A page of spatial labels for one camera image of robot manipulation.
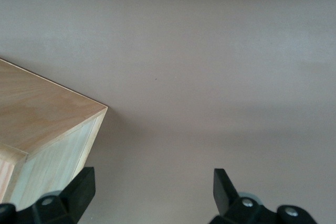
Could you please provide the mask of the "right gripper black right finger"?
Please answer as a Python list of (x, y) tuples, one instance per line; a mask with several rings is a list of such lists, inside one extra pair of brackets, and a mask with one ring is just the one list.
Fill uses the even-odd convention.
[(306, 210), (298, 206), (281, 205), (273, 212), (257, 196), (237, 192), (222, 168), (214, 169), (213, 196), (219, 215), (211, 223), (316, 223)]

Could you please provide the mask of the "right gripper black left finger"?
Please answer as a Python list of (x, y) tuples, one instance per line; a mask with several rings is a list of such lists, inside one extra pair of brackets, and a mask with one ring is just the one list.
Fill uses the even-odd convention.
[(1, 223), (78, 223), (96, 193), (94, 171), (83, 168), (62, 191), (47, 193), (23, 210), (1, 204)]

